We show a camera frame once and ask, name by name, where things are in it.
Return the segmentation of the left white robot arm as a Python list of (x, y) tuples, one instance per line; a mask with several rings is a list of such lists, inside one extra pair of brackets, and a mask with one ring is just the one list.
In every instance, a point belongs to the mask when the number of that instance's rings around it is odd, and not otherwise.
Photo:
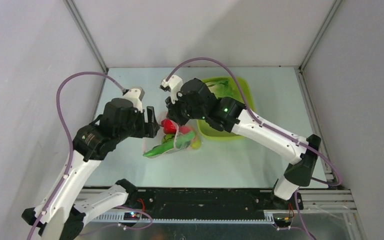
[(159, 130), (155, 110), (140, 100), (114, 98), (102, 114), (81, 127), (70, 139), (67, 160), (44, 200), (22, 213), (23, 220), (43, 240), (73, 240), (95, 217), (110, 209), (133, 208), (137, 187), (126, 179), (107, 191), (77, 204), (76, 199), (91, 174), (107, 155), (127, 138), (154, 138)]

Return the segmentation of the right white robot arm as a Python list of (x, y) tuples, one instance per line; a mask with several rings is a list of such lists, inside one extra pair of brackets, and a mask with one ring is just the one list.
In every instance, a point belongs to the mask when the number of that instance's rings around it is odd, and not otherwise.
[(318, 159), (321, 139), (295, 135), (257, 115), (232, 97), (216, 97), (200, 79), (187, 82), (174, 75), (164, 79), (160, 88), (168, 91), (167, 117), (179, 125), (189, 120), (205, 121), (212, 129), (251, 139), (288, 161), (288, 166), (273, 188), (271, 204), (284, 209), (294, 192), (307, 187)]

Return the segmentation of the yellow green pear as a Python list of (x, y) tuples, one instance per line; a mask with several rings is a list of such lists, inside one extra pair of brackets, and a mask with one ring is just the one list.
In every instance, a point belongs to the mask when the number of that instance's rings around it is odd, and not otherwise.
[(201, 147), (201, 145), (202, 145), (202, 142), (201, 142), (201, 140), (198, 139), (198, 138), (194, 139), (194, 140), (191, 141), (191, 143), (190, 143), (190, 147), (191, 147), (192, 149), (194, 149), (194, 150), (199, 149), (199, 148)]

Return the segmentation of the clear pink zip bag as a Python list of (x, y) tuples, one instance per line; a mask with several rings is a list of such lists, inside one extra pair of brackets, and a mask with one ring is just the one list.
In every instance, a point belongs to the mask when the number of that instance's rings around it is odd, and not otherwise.
[(179, 151), (198, 150), (202, 146), (198, 131), (192, 125), (175, 123), (173, 120), (168, 119), (166, 111), (161, 112), (156, 120), (162, 131), (156, 136), (159, 144), (147, 147), (147, 141), (145, 140), (142, 145), (143, 157), (153, 159)]

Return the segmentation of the green lettuce head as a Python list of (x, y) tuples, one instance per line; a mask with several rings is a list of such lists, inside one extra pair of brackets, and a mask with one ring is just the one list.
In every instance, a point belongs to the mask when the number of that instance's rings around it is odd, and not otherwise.
[(234, 90), (226, 78), (212, 80), (205, 84), (217, 98), (234, 97)]

